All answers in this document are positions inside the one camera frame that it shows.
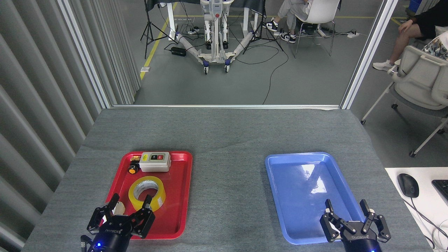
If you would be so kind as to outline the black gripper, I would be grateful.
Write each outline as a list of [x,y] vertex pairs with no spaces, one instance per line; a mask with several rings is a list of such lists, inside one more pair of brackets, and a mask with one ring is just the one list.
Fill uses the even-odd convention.
[[[87,230],[96,236],[92,242],[93,252],[125,252],[131,236],[146,238],[155,220],[151,209],[152,197],[147,195],[141,209],[130,216],[115,215],[113,210],[119,201],[119,194],[113,194],[103,207],[96,207]],[[102,218],[106,221],[100,225]]]
[[[382,249],[377,241],[386,243],[391,239],[391,234],[387,226],[385,217],[376,214],[369,208],[365,199],[360,201],[360,208],[366,217],[365,222],[347,222],[335,214],[330,199],[325,201],[326,209],[320,217],[320,225],[323,228],[324,235],[328,242],[342,240],[346,252],[381,252]],[[377,234],[370,229],[372,222],[375,223]],[[352,226],[356,233],[350,233]]]

